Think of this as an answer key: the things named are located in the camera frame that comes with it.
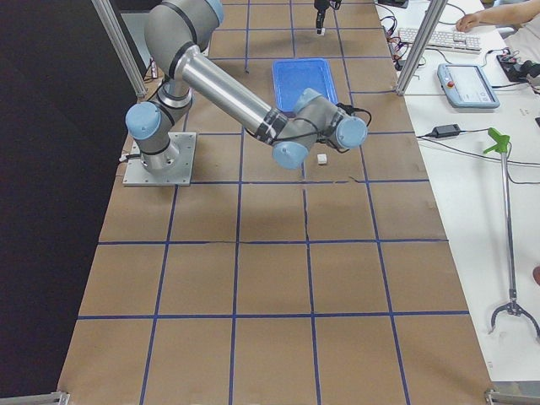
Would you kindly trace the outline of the person's hand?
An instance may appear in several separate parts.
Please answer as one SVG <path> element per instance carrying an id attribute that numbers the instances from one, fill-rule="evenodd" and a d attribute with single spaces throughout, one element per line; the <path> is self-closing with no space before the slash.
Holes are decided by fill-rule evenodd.
<path id="1" fill-rule="evenodd" d="M 458 32 L 468 32 L 481 24 L 480 13 L 469 13 L 456 21 L 455 28 Z"/>

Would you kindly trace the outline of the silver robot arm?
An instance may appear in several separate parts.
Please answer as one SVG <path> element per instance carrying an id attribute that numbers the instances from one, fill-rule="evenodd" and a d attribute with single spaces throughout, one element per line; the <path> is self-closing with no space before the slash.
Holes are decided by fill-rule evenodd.
<path id="1" fill-rule="evenodd" d="M 315 143 L 352 149 L 365 141 L 366 123 L 315 90 L 302 92 L 289 119 L 208 60 L 203 53 L 223 20 L 219 1 L 163 1 L 149 13 L 145 42 L 165 78 L 149 100 L 126 114 L 145 171 L 165 173 L 180 163 L 181 150 L 169 131 L 191 108 L 194 92 L 272 146 L 274 160 L 285 169 L 299 168 Z"/>

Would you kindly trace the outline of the person's forearm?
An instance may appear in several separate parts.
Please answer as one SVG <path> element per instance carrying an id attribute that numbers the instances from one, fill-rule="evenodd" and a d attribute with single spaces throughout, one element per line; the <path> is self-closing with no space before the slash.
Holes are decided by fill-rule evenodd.
<path id="1" fill-rule="evenodd" d="M 492 8 L 486 8 L 478 14 L 480 15 L 479 21 L 483 24 L 524 24 L 531 21 L 539 14 L 539 0 L 499 5 Z"/>

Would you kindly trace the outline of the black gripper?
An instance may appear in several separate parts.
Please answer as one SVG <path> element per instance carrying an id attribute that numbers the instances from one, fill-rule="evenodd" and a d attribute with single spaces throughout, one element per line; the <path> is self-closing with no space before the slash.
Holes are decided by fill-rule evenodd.
<path id="1" fill-rule="evenodd" d="M 336 9 L 338 2 L 334 0 L 315 0 L 314 8 L 317 10 L 316 14 L 316 29 L 322 30 L 324 28 L 324 20 L 326 17 L 326 10 L 329 8 Z"/>

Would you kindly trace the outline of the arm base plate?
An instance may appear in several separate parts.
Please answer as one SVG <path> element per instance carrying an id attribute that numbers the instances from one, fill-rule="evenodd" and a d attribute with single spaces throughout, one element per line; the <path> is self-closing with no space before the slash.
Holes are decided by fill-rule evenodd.
<path id="1" fill-rule="evenodd" d="M 161 154 L 142 154 L 136 143 L 127 160 L 124 186 L 190 186 L 196 152 L 196 132 L 169 132 L 169 147 Z"/>

